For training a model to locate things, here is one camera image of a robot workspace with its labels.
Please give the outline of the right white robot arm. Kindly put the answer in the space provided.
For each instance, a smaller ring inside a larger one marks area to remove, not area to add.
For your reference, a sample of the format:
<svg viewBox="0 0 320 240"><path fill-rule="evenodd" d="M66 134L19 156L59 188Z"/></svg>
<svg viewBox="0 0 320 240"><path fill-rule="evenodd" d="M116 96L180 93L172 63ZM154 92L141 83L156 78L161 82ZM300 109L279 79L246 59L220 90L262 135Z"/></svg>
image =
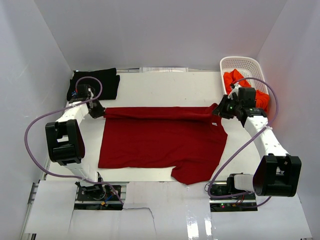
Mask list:
<svg viewBox="0 0 320 240"><path fill-rule="evenodd" d="M254 174L234 173L225 188L236 200L244 192L258 196L293 197L298 188L302 167L299 157L290 155L269 126L266 112L256 107L256 90L235 84L225 94L213 114L225 119L236 117L250 134L261 161Z"/></svg>

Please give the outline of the red t shirt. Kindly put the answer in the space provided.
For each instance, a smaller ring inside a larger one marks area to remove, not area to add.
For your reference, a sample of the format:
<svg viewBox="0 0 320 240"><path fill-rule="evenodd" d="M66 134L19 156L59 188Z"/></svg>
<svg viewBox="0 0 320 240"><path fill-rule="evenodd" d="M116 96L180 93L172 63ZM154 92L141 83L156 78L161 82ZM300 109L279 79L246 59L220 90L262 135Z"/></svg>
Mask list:
<svg viewBox="0 0 320 240"><path fill-rule="evenodd" d="M170 167L186 185L210 180L228 138L216 107L107 108L98 167Z"/></svg>

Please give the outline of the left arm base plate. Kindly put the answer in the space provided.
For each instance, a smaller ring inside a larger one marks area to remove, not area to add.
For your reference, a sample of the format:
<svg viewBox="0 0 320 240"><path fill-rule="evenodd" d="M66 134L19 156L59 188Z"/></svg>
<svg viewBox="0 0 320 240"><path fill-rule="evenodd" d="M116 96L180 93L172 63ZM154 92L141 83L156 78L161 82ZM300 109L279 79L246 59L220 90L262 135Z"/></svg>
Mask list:
<svg viewBox="0 0 320 240"><path fill-rule="evenodd" d="M118 196L124 201L125 186L113 185L113 189L108 185L81 186L77 183L77 193L75 197L75 210L99 210L99 211L121 211L123 205Z"/></svg>

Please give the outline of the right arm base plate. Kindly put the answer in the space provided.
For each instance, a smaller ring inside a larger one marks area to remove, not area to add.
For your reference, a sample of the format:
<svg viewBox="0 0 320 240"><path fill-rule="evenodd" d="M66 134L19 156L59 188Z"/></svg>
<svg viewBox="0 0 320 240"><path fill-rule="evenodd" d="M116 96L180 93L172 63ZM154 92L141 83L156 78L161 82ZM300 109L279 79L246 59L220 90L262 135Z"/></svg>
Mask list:
<svg viewBox="0 0 320 240"><path fill-rule="evenodd" d="M214 183L210 189L210 193L217 196L231 195L226 182ZM212 213L254 212L258 210L254 193L226 198L211 197L209 205Z"/></svg>

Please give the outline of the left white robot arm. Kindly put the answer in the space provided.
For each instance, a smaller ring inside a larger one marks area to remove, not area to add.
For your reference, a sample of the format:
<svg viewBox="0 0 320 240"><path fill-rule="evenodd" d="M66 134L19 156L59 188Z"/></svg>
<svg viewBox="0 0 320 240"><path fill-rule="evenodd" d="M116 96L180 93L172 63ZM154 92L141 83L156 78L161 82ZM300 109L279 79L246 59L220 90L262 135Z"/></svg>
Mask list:
<svg viewBox="0 0 320 240"><path fill-rule="evenodd" d="M69 102L70 109L55 122L45 125L49 158L69 169L82 180L101 181L99 173L85 162L85 143L80 131L80 123L87 116L97 119L103 117L105 108L96 97L95 89L88 84L79 84L76 94Z"/></svg>

